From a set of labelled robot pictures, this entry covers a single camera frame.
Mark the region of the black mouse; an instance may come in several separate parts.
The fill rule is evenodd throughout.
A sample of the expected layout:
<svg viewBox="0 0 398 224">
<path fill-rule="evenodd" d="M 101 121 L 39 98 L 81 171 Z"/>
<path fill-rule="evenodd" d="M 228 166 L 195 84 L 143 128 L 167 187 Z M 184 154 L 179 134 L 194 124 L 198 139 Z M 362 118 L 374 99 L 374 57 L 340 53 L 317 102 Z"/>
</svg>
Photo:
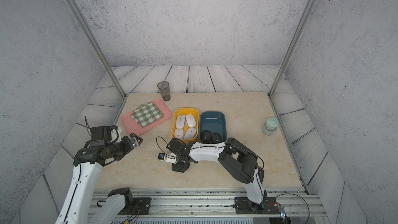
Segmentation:
<svg viewBox="0 0 398 224">
<path fill-rule="evenodd" d="M 212 137 L 211 137 L 211 132 L 208 130 L 204 130 L 201 133 L 201 142 L 204 144 L 211 144 L 212 143 Z"/>
<path fill-rule="evenodd" d="M 211 143 L 212 144 L 219 144 L 222 143 L 223 139 L 222 136 L 219 133 L 212 133 L 211 134 Z"/>
<path fill-rule="evenodd" d="M 264 180 L 264 170 L 262 168 L 258 168 L 258 178 L 260 183 L 263 183 Z"/>
</svg>

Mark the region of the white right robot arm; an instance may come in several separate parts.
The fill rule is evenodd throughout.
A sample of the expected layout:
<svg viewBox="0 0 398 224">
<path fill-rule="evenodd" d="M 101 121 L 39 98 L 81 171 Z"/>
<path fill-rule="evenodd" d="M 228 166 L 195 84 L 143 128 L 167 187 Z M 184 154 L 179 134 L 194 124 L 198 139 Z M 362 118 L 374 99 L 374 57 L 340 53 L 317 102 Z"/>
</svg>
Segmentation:
<svg viewBox="0 0 398 224">
<path fill-rule="evenodd" d="M 200 142 L 186 144 L 173 138 L 166 148 L 170 153 L 159 153 L 158 159 L 171 163 L 173 171 L 183 173 L 190 167 L 191 162 L 217 162 L 244 185 L 247 198 L 253 207 L 265 208 L 266 190 L 262 185 L 264 170 L 258 164 L 261 158 L 238 140 L 229 138 L 226 142 L 216 144 Z"/>
</svg>

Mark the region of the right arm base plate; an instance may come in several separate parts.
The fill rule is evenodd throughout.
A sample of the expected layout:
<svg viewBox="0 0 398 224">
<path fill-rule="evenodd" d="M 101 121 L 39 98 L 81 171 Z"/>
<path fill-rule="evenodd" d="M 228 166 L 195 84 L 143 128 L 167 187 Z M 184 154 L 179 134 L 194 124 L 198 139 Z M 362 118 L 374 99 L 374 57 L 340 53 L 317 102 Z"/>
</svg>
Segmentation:
<svg viewBox="0 0 398 224">
<path fill-rule="evenodd" d="M 268 196 L 265 196 L 260 204 L 251 202 L 247 197 L 235 197 L 232 207 L 235 209 L 235 212 L 238 215 L 279 215 L 281 213 L 276 198 Z"/>
</svg>

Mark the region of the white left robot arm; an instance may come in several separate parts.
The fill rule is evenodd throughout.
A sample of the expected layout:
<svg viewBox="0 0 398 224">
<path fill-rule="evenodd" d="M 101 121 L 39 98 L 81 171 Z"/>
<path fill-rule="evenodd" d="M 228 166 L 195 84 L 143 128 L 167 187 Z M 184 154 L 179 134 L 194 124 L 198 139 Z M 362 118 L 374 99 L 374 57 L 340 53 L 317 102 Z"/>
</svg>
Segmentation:
<svg viewBox="0 0 398 224">
<path fill-rule="evenodd" d="M 134 133 L 123 137 L 120 142 L 82 148 L 74 158 L 72 181 L 63 207 L 56 220 L 57 224 L 112 224 L 118 215 L 127 215 L 124 223 L 129 223 L 140 214 L 129 188 L 111 191 L 104 205 L 91 218 L 88 218 L 95 185 L 106 160 L 121 160 L 126 154 L 137 148 L 143 139 Z"/>
</svg>

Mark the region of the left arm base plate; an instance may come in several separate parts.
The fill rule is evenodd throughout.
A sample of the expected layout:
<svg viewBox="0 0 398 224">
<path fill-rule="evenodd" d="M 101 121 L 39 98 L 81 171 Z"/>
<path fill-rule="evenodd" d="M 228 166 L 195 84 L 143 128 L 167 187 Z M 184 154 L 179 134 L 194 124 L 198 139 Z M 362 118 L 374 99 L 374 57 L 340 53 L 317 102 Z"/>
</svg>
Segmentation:
<svg viewBox="0 0 398 224">
<path fill-rule="evenodd" d="M 130 216 L 146 216 L 149 215 L 151 198 L 131 198 L 127 200 L 124 209 L 120 212 L 121 215 Z"/>
</svg>

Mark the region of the white mouse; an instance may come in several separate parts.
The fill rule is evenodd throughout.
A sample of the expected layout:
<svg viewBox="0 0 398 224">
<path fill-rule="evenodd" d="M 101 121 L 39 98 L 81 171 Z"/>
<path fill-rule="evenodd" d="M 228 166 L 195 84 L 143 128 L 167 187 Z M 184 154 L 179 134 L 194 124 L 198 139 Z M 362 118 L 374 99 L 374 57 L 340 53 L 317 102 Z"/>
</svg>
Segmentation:
<svg viewBox="0 0 398 224">
<path fill-rule="evenodd" d="M 175 129 L 174 138 L 182 140 L 184 138 L 184 129 L 183 128 Z"/>
<path fill-rule="evenodd" d="M 196 135 L 197 135 L 197 129 L 195 128 L 195 127 L 190 127 L 187 131 L 186 131 L 186 133 L 185 133 L 185 135 L 184 135 L 184 139 L 185 140 L 192 140 L 192 139 L 194 139 L 195 137 L 196 137 Z"/>
<path fill-rule="evenodd" d="M 186 116 L 185 116 L 185 115 L 178 115 L 178 116 L 176 117 L 176 124 L 175 124 L 175 126 L 176 126 L 177 129 L 183 129 L 183 128 L 184 128 L 185 119 L 186 119 Z"/>
<path fill-rule="evenodd" d="M 186 125 L 190 128 L 195 127 L 197 125 L 196 118 L 193 114 L 185 115 L 185 122 L 186 122 Z"/>
</svg>

